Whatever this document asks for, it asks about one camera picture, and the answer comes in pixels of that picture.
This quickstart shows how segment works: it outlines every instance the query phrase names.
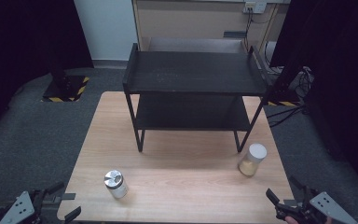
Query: jar with white lid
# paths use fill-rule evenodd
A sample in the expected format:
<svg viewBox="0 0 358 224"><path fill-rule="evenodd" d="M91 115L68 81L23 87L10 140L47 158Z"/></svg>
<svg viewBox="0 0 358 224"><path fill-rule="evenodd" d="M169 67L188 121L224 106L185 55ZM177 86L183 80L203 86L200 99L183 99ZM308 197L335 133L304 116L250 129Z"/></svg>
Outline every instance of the jar with white lid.
<svg viewBox="0 0 358 224"><path fill-rule="evenodd" d="M104 183L113 197L117 199L124 197L129 191L124 176L118 170L109 171L104 177Z"/></svg>
<svg viewBox="0 0 358 224"><path fill-rule="evenodd" d="M249 146L249 151L240 162L239 168L244 175L252 176L257 171L258 165L267 156L266 148L254 143Z"/></svg>

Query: electrical outlet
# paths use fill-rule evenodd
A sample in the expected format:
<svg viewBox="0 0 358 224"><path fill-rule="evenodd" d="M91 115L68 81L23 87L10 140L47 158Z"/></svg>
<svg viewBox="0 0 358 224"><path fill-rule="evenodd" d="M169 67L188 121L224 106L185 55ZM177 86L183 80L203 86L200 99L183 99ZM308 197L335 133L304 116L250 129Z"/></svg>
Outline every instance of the electrical outlet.
<svg viewBox="0 0 358 224"><path fill-rule="evenodd" d="M267 2L245 2L242 12L247 14L252 10L253 13L264 13L266 6Z"/></svg>
<svg viewBox="0 0 358 224"><path fill-rule="evenodd" d="M257 2L255 4L254 13L264 13L266 6L267 2Z"/></svg>
<svg viewBox="0 0 358 224"><path fill-rule="evenodd" d="M249 13L251 10L255 10L255 2L245 2L245 7L242 12Z"/></svg>

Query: yellow and black tape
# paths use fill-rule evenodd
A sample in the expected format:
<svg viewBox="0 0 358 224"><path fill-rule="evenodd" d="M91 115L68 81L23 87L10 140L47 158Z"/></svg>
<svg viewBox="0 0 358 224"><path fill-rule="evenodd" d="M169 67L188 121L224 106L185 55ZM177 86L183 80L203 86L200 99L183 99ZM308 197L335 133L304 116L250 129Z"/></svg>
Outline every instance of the yellow and black tape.
<svg viewBox="0 0 358 224"><path fill-rule="evenodd" d="M268 105L298 106L298 105L301 105L301 103L300 102L290 102L290 101L268 101Z"/></svg>
<svg viewBox="0 0 358 224"><path fill-rule="evenodd" d="M74 102L78 101L80 99L80 96L82 95L83 91L86 89L86 85L89 82L88 77L84 77L83 82L77 91L76 96L74 97L44 97L42 99L42 102Z"/></svg>

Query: black metal shelf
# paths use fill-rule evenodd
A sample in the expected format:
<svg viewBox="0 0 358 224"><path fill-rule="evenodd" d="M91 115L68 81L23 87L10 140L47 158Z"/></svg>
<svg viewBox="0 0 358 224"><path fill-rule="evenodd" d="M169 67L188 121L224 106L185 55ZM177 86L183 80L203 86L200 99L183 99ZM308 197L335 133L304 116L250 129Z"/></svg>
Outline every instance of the black metal shelf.
<svg viewBox="0 0 358 224"><path fill-rule="evenodd" d="M123 88L139 151L145 130L192 130L232 131L241 152L272 84L253 47L249 53L143 52L134 44ZM136 116L132 94L140 95ZM251 122L242 96L262 98ZM237 132L246 132L241 143Z"/></svg>
<svg viewBox="0 0 358 224"><path fill-rule="evenodd" d="M249 131L240 96L144 94L136 124L141 130Z"/></svg>
<svg viewBox="0 0 358 224"><path fill-rule="evenodd" d="M129 66L124 84L130 94L262 96L267 88L247 53L134 51Z"/></svg>

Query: jar with silver lid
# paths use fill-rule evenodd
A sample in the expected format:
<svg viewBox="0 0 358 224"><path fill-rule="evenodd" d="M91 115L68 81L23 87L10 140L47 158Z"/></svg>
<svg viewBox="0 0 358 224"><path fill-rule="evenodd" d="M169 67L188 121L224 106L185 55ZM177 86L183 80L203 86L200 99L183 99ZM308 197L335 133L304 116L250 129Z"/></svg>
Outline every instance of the jar with silver lid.
<svg viewBox="0 0 358 224"><path fill-rule="evenodd" d="M123 174L118 170L109 171L104 177L104 183L113 197L117 199L124 197L129 191Z"/></svg>

